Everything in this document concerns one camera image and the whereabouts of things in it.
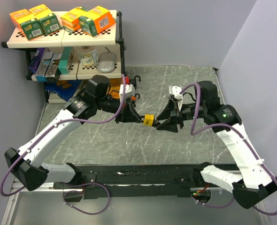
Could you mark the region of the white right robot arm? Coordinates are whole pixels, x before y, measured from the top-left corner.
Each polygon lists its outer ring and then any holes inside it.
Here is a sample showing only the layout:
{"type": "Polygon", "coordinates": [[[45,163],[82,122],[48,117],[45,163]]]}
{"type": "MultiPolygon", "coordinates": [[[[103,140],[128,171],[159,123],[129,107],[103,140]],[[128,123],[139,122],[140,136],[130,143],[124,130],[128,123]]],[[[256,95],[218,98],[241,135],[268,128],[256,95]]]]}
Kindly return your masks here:
{"type": "Polygon", "coordinates": [[[169,86],[169,101],[154,124],[157,130],[178,132],[184,121],[191,120],[191,135],[197,135],[195,124],[203,119],[208,128],[223,141],[240,173],[233,174],[205,162],[194,169],[193,181],[203,187],[214,184],[232,193],[236,202],[249,209],[277,191],[277,176],[265,165],[246,134],[242,119],[231,105],[221,104],[217,86],[211,81],[193,83],[193,103],[184,104],[185,88],[169,86]]]}

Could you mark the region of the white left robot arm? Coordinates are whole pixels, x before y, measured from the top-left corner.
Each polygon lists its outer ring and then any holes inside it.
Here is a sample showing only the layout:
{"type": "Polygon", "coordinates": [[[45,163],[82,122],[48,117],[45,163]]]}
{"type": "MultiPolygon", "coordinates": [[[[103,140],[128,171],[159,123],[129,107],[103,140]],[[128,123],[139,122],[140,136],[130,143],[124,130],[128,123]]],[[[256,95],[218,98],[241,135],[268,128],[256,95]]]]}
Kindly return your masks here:
{"type": "Polygon", "coordinates": [[[98,110],[113,114],[105,122],[127,122],[126,116],[129,115],[134,116],[130,122],[141,122],[133,105],[136,95],[133,81],[128,82],[123,76],[122,82],[119,98],[113,98],[109,91],[110,80],[106,76],[95,75],[89,79],[87,85],[70,98],[55,119],[31,141],[5,152],[9,172],[29,191],[47,182],[62,182],[69,188],[77,188],[82,177],[80,169],[72,163],[54,165],[46,164],[44,160],[72,131],[85,123],[92,123],[90,118],[98,110]]]}

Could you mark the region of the orange padlock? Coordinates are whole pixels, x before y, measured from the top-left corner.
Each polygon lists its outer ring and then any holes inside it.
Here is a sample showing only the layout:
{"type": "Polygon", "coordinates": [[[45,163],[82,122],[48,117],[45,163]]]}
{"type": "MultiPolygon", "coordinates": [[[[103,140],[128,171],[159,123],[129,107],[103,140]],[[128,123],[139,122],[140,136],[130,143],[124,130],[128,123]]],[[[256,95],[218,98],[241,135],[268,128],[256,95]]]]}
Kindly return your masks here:
{"type": "Polygon", "coordinates": [[[134,96],[130,97],[130,100],[133,102],[133,103],[136,103],[136,101],[140,99],[140,94],[136,93],[134,96]]]}

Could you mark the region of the yellow padlock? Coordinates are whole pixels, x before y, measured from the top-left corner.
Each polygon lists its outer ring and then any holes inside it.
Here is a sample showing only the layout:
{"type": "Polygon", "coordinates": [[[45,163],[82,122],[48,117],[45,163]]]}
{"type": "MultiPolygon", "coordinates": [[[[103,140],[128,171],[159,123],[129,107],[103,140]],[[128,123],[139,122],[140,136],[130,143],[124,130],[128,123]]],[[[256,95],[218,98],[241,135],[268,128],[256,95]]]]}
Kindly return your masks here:
{"type": "Polygon", "coordinates": [[[145,126],[153,127],[154,126],[154,115],[153,114],[145,114],[143,119],[143,124],[145,126]]]}

